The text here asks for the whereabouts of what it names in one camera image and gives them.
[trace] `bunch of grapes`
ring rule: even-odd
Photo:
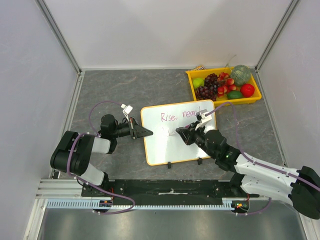
[[[217,100],[218,87],[220,84],[218,82],[218,76],[214,73],[208,75],[204,79],[204,86],[200,86],[195,91],[195,96],[197,100],[207,100],[212,101]]]

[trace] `wall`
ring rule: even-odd
[[[0,233],[22,239],[77,75],[33,0],[0,7]]]
[[[82,68],[254,66],[290,0],[46,0]]]
[[[309,166],[318,174],[319,9],[320,1],[300,1],[259,73],[288,165]],[[320,230],[320,222],[315,224]]]

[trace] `gray floor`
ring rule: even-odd
[[[250,201],[253,211],[266,201]],[[221,210],[133,210],[112,216],[90,209],[46,209],[38,240],[306,240],[298,213],[273,201],[262,214]]]
[[[133,106],[131,116],[141,122],[140,110],[146,106],[192,101],[192,93],[185,70],[100,70],[86,71],[77,102],[72,131],[91,132],[88,113],[92,106],[104,100],[113,100]],[[264,100],[236,106],[240,143],[245,151],[264,161],[282,165],[275,134]],[[101,117],[113,114],[122,120],[121,109],[111,103],[98,106],[92,116],[93,125],[100,127]],[[235,124],[230,106],[216,113],[216,123],[230,145],[236,146]],[[108,173],[111,179],[221,179],[228,180],[232,173],[219,169],[212,159],[202,165],[196,161],[149,166],[144,141],[130,137],[118,139],[113,154],[91,156],[90,163]]]

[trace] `green apple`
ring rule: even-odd
[[[197,89],[200,86],[204,86],[205,85],[205,79],[201,78],[201,77],[197,77],[192,79],[192,85],[194,89]]]

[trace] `fruit basket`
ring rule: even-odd
[[[191,86],[191,91],[192,91],[192,96],[193,96],[193,100],[197,101],[196,98],[196,93],[195,93],[195,89],[193,86],[193,82],[192,80],[195,78],[206,78],[208,75],[210,74],[216,74],[217,76],[219,76],[220,73],[226,73],[226,74],[231,74],[231,70],[233,69],[233,67],[223,67],[223,68],[213,68],[213,69],[204,69],[204,70],[194,70],[194,71],[187,71],[187,75],[189,78],[189,83]],[[257,100],[260,100],[262,98],[262,95],[260,93],[260,90],[256,84],[256,81],[254,79],[254,77],[251,74],[250,80],[247,82],[248,84],[251,84],[254,87],[254,93],[252,96],[250,97],[243,97],[243,98],[238,98],[238,99],[228,99],[226,94],[224,94],[223,96],[217,97],[216,100],[214,101],[214,106],[219,106],[221,104],[223,104],[224,102],[231,102],[235,105],[237,104],[251,104],[256,102]]]

